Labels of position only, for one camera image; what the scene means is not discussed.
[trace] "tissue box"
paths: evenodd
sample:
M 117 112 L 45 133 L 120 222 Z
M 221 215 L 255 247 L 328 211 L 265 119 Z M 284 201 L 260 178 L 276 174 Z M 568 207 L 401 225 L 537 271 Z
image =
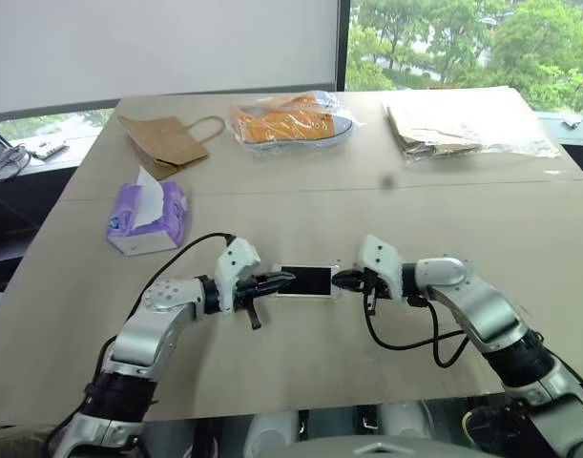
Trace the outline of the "tissue box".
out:
M 119 189 L 109 218 L 107 240 L 126 256 L 171 250 L 183 243 L 187 197 L 174 181 L 157 186 L 161 193 L 155 199 L 148 195 L 154 191 L 153 186 L 147 189 L 146 185 L 124 184 Z M 150 222 L 143 223 L 145 218 Z

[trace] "window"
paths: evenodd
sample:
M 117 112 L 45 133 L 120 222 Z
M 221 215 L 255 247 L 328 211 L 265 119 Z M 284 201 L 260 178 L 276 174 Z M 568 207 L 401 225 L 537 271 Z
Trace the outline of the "window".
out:
M 0 122 L 0 135 L 11 144 L 57 136 L 62 139 L 98 136 L 113 109 L 49 114 Z
M 501 85 L 583 115 L 583 0 L 352 0 L 348 91 Z

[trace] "orange shoe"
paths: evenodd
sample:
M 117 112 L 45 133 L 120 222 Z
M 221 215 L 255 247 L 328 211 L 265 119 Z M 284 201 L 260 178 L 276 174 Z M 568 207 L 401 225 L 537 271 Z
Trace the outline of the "orange shoe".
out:
M 300 143 L 330 146 L 350 136 L 353 122 L 337 115 L 338 101 L 311 91 L 249 107 L 233 107 L 231 120 L 240 143 L 254 149 Z

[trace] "purple tissue box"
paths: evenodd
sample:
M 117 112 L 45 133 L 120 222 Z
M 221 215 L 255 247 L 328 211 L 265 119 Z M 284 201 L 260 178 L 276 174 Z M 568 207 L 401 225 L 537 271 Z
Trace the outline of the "purple tissue box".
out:
M 141 186 L 123 184 L 119 188 L 109 218 L 107 240 L 124 255 L 172 250 L 183 243 L 187 197 L 174 181 L 164 181 L 161 187 L 163 190 L 161 217 L 136 227 L 133 226 L 141 204 Z

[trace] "white cable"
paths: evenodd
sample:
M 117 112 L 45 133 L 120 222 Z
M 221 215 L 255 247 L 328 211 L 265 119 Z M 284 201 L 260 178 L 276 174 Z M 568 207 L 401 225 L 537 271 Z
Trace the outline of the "white cable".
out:
M 7 181 L 16 177 L 31 161 L 31 154 L 28 152 L 23 143 L 7 148 L 0 156 L 0 172 L 5 168 L 13 166 L 15 170 L 10 174 L 0 178 L 1 181 Z

